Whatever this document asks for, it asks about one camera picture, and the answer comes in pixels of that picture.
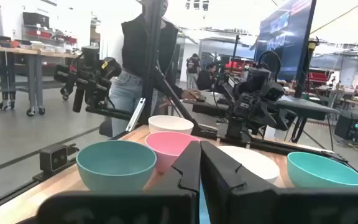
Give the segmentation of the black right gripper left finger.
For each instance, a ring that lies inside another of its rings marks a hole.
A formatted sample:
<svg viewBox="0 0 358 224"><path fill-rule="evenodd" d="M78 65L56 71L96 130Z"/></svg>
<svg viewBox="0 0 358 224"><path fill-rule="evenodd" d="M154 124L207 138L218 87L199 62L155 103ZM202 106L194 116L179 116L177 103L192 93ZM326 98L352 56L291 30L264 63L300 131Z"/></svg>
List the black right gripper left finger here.
<svg viewBox="0 0 358 224"><path fill-rule="evenodd" d="M65 192L37 211L38 224L199 224L201 145L192 141L145 191Z"/></svg>

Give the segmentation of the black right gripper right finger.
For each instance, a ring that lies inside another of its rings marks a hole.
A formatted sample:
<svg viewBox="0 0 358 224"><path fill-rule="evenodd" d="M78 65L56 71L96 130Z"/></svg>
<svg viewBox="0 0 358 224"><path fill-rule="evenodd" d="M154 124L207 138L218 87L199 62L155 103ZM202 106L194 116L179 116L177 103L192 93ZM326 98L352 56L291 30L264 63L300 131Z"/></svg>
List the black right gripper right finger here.
<svg viewBox="0 0 358 224"><path fill-rule="evenodd" d="M210 142L200 146L212 224L358 224L358 189L276 187Z"/></svg>

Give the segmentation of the dark green bowl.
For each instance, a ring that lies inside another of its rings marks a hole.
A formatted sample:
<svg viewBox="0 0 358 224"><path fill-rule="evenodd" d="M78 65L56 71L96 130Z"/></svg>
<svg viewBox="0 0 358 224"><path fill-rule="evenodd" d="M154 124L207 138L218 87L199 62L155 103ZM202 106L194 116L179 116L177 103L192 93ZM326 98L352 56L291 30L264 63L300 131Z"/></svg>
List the dark green bowl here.
<svg viewBox="0 0 358 224"><path fill-rule="evenodd" d="M78 172L90 190L141 190L157 162L149 147L132 141L97 142L76 155Z"/></svg>

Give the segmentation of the light blue bowl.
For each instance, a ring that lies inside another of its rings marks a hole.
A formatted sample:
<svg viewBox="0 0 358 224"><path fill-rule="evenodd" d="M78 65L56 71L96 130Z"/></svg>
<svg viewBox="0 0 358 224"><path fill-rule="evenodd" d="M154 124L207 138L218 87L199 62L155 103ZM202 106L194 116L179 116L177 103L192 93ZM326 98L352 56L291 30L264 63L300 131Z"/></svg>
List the light blue bowl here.
<svg viewBox="0 0 358 224"><path fill-rule="evenodd" d="M202 184L200 184L199 218L200 224L211 224Z"/></svg>

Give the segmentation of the turquoise bowl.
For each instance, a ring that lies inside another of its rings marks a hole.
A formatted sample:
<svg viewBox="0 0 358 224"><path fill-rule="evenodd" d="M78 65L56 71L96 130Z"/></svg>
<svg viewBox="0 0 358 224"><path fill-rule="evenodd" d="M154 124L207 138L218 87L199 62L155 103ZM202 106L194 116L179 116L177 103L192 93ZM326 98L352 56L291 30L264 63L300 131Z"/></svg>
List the turquoise bowl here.
<svg viewBox="0 0 358 224"><path fill-rule="evenodd" d="M287 174L295 187L358 189L358 173L354 169L316 154L289 153Z"/></svg>

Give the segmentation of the pink bowl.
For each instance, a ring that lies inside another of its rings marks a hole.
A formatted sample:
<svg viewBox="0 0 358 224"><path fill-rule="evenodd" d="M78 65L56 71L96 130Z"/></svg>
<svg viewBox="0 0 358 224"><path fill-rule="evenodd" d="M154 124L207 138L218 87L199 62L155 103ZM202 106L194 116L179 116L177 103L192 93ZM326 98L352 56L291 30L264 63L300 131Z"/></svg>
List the pink bowl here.
<svg viewBox="0 0 358 224"><path fill-rule="evenodd" d="M157 155L155 169L160 173L166 172L192 141L200 140L189 134L170 131L152 133L145 138L146 145Z"/></svg>

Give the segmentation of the person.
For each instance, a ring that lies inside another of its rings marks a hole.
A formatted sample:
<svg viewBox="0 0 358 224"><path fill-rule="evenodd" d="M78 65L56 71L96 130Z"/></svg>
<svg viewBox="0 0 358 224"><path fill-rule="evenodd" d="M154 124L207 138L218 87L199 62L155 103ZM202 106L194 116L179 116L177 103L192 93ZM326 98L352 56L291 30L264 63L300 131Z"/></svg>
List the person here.
<svg viewBox="0 0 358 224"><path fill-rule="evenodd" d="M134 112L139 100L142 98L142 87L144 77L146 76L146 50L150 34L147 31L151 25L151 12L156 9L154 2L159 0L141 0L142 13L135 19L121 24L122 36L118 37L117 44L120 50L112 53L113 57L122 66L121 74L112 79L112 85L109 92L109 98L116 109ZM160 22L159 37L159 64L162 72L167 72L172 62L175 50L178 30L166 21ZM183 89L176 85L171 85L175 94L181 98ZM158 91L161 87L154 81L154 92L152 98L147 98L151 103L152 110L155 109ZM111 118L112 138L123 133L127 127L128 121Z"/></svg>
<svg viewBox="0 0 358 224"><path fill-rule="evenodd" d="M216 65L210 63L200 71L196 84L199 90L212 90L216 81Z"/></svg>
<svg viewBox="0 0 358 224"><path fill-rule="evenodd" d="M200 58L197 54L193 54L186 61L187 89L198 89L197 79L200 71Z"/></svg>

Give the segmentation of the grey desk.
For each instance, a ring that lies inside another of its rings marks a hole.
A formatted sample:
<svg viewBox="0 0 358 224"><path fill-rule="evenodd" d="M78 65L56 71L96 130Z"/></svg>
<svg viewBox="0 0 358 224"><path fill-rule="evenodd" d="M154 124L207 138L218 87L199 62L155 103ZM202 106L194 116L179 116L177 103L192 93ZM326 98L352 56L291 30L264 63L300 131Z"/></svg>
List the grey desk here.
<svg viewBox="0 0 358 224"><path fill-rule="evenodd" d="M196 105L197 113L203 113L210 116L227 117L232 114L234 103L227 102L226 104L218 103L216 100L220 95L213 92L203 91L197 101L182 99L182 102ZM327 106L312 103L302 98L294 98L289 96L281 96L276 102L279 108L294 112L298 118L311 118L316 120L324 120L327 114L338 114L338 110L329 108Z"/></svg>

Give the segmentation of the person's hand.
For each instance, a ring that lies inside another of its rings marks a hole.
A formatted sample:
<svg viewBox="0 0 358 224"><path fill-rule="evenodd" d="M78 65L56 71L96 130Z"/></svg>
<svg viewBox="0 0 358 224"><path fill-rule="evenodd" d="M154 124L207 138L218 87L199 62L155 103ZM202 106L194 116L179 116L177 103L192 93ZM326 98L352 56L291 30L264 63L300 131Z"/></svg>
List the person's hand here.
<svg viewBox="0 0 358 224"><path fill-rule="evenodd" d="M198 90L183 90L181 98L185 100L197 101L200 97L200 91Z"/></svg>

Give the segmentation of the large black monitor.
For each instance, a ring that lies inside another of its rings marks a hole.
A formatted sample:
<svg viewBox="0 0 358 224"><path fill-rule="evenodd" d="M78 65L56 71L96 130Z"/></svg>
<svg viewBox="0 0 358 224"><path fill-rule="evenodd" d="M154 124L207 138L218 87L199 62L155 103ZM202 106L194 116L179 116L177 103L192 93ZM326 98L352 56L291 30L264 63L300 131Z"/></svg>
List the large black monitor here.
<svg viewBox="0 0 358 224"><path fill-rule="evenodd" d="M254 61L275 80L295 81L294 97L305 91L316 42L309 39L316 0L288 0L260 22Z"/></svg>

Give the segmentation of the black computer box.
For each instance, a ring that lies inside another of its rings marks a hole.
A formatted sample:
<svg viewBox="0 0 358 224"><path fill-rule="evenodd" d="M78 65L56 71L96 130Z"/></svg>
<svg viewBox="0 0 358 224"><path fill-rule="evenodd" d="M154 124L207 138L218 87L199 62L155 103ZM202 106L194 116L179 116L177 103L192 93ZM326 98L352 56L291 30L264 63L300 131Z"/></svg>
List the black computer box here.
<svg viewBox="0 0 358 224"><path fill-rule="evenodd" d="M337 120L334 134L344 140L358 140L358 114L342 110Z"/></svg>

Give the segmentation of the wooden workbench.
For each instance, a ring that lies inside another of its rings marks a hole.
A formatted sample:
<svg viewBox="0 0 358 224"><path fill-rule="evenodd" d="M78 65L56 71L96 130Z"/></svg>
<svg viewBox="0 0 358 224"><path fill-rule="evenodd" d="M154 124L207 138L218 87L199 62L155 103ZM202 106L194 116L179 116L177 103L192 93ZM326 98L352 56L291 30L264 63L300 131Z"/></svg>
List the wooden workbench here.
<svg viewBox="0 0 358 224"><path fill-rule="evenodd" d="M27 58L27 72L28 72L28 94L30 106L26 111L26 115L33 117L36 112L39 115L45 114L45 106L43 103L43 80L42 80L42 57L57 57L57 58L75 58L73 54L61 54L56 52L48 52L44 50L29 50L21 48L7 48L0 47L0 52L5 52L7 55L25 54Z"/></svg>

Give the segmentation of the shelf with red bins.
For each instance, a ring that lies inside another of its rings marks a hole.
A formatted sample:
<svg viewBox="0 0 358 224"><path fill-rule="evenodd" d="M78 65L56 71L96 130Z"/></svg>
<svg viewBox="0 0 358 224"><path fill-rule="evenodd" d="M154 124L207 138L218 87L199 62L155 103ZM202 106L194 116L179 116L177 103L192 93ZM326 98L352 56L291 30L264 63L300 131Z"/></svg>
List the shelf with red bins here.
<svg viewBox="0 0 358 224"><path fill-rule="evenodd" d="M77 39L70 32L52 28L50 18L35 12L23 12L22 36L25 40L63 47L64 44L77 45Z"/></svg>

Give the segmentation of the silver metal bracket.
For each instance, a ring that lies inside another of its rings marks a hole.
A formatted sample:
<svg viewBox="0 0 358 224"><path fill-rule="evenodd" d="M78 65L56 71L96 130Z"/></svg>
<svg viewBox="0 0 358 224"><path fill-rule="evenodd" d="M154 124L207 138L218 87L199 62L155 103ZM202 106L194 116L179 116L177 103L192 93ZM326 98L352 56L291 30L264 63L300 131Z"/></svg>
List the silver metal bracket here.
<svg viewBox="0 0 358 224"><path fill-rule="evenodd" d="M125 131L127 132L132 132L137 123L138 123L138 120L142 114L142 111L144 109L144 106L145 106L145 102L146 102L146 99L145 98L141 98L132 114L132 117L131 119L129 120L128 124L127 124L127 127L125 129Z"/></svg>

